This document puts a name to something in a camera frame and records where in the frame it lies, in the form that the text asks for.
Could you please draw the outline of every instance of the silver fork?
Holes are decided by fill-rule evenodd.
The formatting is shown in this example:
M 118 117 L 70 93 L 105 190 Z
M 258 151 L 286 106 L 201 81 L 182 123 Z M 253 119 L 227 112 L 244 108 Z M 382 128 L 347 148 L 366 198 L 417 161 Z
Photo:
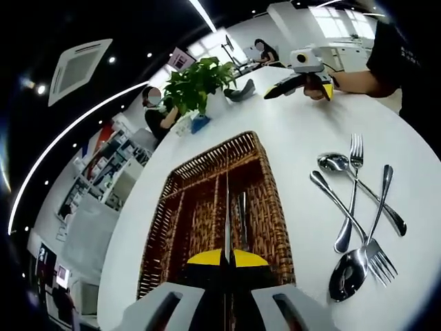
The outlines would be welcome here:
M 369 236 L 366 238 L 365 241 L 365 245 L 367 245 L 366 255 L 369 260 L 369 269 L 377 276 L 378 280 L 380 280 L 384 286 L 386 286 L 385 280 L 391 283 L 391 278 L 395 278 L 395 275 L 388 268 L 388 265 L 390 265 L 396 275 L 398 275 L 398 272 L 393 266 L 391 260 L 389 260 L 387 255 L 383 252 L 378 242 L 372 238 L 372 235 L 377 227 L 378 221 L 380 220 L 387 192 L 389 191 L 389 186 L 391 185 L 392 176 L 393 168 L 390 165 L 385 165 L 383 170 L 383 183 L 380 205 L 378 206 L 377 216 L 375 218 L 375 221 L 373 222 Z
M 358 134 L 351 135 L 351 157 L 350 163 L 355 170 L 355 177 L 358 178 L 358 170 L 363 166 L 363 139 Z M 357 181 L 353 182 L 351 203 L 349 204 L 349 213 L 353 216 L 356 205 L 357 195 Z M 345 218 L 342 228 L 337 235 L 336 242 L 334 243 L 334 250 L 337 253 L 344 253 L 349 247 L 351 240 L 352 223 L 349 217 Z
M 387 191 L 384 191 L 384 179 L 386 176 L 386 167 L 384 168 L 384 174 L 383 174 L 383 194 L 382 194 L 382 202 L 384 204 L 385 194 Z M 385 281 L 383 280 L 383 277 L 391 282 L 391 279 L 389 278 L 389 275 L 391 278 L 395 278 L 393 273 L 391 272 L 391 269 L 395 272 L 396 275 L 398 275 L 397 270 L 393 266 L 391 260 L 387 257 L 386 253 L 384 253 L 383 249 L 380 247 L 378 242 L 372 238 L 373 232 L 376 229 L 376 226 L 378 224 L 378 215 L 381 214 L 381 209 L 379 208 L 379 213 L 377 214 L 377 218 L 374 221 L 371 231 L 369 233 L 369 236 L 366 235 L 366 232 L 362 229 L 361 225 L 355 220 L 355 218 L 349 213 L 348 209 L 346 209 L 343 202 L 337 197 L 337 194 L 334 193 L 334 191 L 331 189 L 329 184 L 326 182 L 326 180 L 323 178 L 321 173 L 318 171 L 313 171 L 309 175 L 310 179 L 340 208 L 340 210 L 347 215 L 353 224 L 356 225 L 356 229 L 358 231 L 358 234 L 360 235 L 362 239 L 362 246 L 366 247 L 366 255 L 365 259 L 367 260 L 367 265 L 372 274 L 384 285 L 387 286 Z

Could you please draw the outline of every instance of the round table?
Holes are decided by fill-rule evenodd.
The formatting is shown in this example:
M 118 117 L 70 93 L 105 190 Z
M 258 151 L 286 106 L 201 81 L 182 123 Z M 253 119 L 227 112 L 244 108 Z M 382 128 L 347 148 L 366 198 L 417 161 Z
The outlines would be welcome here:
M 419 134 L 397 114 L 364 95 L 336 93 L 332 102 L 312 101 L 301 90 L 277 99 L 261 97 L 290 70 L 265 67 L 238 79 L 253 79 L 256 95 L 233 104 L 227 113 L 196 134 L 171 132 L 148 161 L 126 201 L 109 244 L 98 297 L 102 330 L 115 328 L 124 309 L 136 301 L 144 245 L 167 175 L 188 159 L 246 130 L 257 133 L 267 151 L 283 206 L 297 286 L 331 310 L 341 330 L 401 330 L 418 316 L 438 282 L 441 262 L 441 163 Z M 380 193 L 383 165 L 394 167 L 387 202 L 407 222 L 399 237 L 382 215 L 375 238 L 399 275 L 384 288 L 369 274 L 352 298 L 328 298 L 329 277 L 340 255 L 333 244 L 344 216 L 310 180 L 323 152 L 349 155 L 351 133 L 363 135 L 365 163 L 360 178 Z M 330 186 L 349 205 L 351 181 L 326 174 Z M 362 191 L 356 218 L 366 231 L 377 205 Z M 351 248 L 360 245 L 353 231 Z

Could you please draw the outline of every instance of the person's hand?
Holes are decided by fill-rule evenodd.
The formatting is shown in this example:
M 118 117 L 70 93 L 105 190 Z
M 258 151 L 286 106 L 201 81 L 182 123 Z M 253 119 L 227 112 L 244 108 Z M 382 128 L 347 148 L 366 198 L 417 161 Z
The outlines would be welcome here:
M 303 94 L 313 100 L 321 100 L 325 97 L 321 90 L 320 79 L 316 75 L 308 74 L 306 76 L 306 84 L 303 88 Z

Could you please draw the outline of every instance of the woven cutlery tray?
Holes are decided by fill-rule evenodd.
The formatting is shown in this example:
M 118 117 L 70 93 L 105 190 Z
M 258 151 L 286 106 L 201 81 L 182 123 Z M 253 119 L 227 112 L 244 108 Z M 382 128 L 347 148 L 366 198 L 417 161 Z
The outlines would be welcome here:
M 241 249 L 236 200 L 246 191 L 250 251 L 268 261 L 279 284 L 295 283 L 285 219 L 265 149 L 255 132 L 244 132 L 168 176 L 145 244 L 138 299 L 164 281 L 175 281 L 190 257 L 223 247 L 227 171 L 233 247 Z

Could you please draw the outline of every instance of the black ceiling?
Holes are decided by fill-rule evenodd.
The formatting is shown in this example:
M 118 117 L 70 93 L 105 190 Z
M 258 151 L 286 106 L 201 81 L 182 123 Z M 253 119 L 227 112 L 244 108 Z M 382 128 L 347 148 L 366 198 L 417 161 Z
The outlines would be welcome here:
M 216 26 L 231 26 L 266 11 L 269 0 L 202 0 Z M 299 0 L 300 7 L 323 1 Z M 93 3 L 75 1 L 56 7 L 38 1 L 23 5 L 8 3 L 9 19 L 2 19 L 2 85 L 0 106 L 9 116 L 8 153 L 10 208 L 30 168 L 52 140 L 81 114 L 102 100 L 136 83 L 147 80 L 168 60 L 176 47 L 186 48 L 210 33 L 209 28 L 188 0 L 149 0 Z M 339 6 L 354 6 L 344 1 Z M 19 80 L 29 77 L 50 85 L 60 54 L 68 48 L 99 39 L 113 39 L 88 84 L 48 107 L 48 95 L 22 88 Z M 110 65 L 107 59 L 116 57 Z M 32 226 L 50 189 L 50 183 L 73 157 L 76 149 L 99 130 L 104 122 L 129 106 L 140 90 L 117 99 L 88 117 L 60 141 L 32 176 L 14 218 L 14 228 Z M 8 217 L 3 220 L 4 227 Z

